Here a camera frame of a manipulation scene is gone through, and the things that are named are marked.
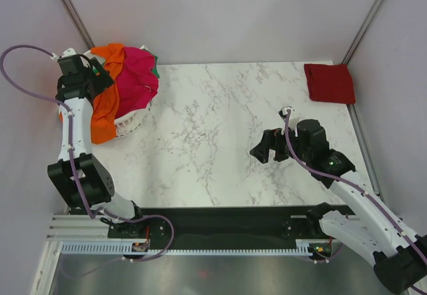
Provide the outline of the orange t-shirt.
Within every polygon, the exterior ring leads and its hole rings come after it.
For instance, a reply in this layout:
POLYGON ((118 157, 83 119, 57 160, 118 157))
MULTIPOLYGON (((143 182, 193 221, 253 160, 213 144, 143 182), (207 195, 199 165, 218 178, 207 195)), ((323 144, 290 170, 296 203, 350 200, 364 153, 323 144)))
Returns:
POLYGON ((110 43, 106 46, 93 47, 91 53, 105 59, 103 67, 113 78, 113 85, 93 101, 91 141, 94 144, 102 144, 116 138, 114 122, 119 108, 119 92, 115 80, 123 69, 125 51, 123 44, 110 43))

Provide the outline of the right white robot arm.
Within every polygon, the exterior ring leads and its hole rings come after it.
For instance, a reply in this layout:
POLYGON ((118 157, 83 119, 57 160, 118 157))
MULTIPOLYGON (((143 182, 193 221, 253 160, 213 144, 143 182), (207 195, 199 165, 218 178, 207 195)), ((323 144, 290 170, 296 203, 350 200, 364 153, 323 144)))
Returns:
POLYGON ((286 122, 283 129, 267 129, 250 155, 265 164, 270 152, 274 161, 294 159, 311 176, 337 195, 355 213, 354 223, 327 203, 311 209, 306 231, 339 240, 360 255, 383 286, 399 294, 426 277, 426 237, 416 233, 376 195, 362 187, 355 165, 334 150, 326 131, 315 119, 286 122))

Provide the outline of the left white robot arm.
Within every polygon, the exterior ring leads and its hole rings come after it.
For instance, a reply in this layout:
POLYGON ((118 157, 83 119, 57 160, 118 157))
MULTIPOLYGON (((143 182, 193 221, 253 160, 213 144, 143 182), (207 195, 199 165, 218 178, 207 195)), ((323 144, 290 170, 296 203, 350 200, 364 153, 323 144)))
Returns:
POLYGON ((71 209, 90 218, 103 214, 132 237, 146 230, 146 221, 135 202, 115 191, 109 171, 93 154, 91 118, 95 97, 113 85, 113 79, 94 57, 69 48, 58 59, 62 75, 57 82, 56 102, 62 116, 62 141, 56 163, 47 174, 71 209))

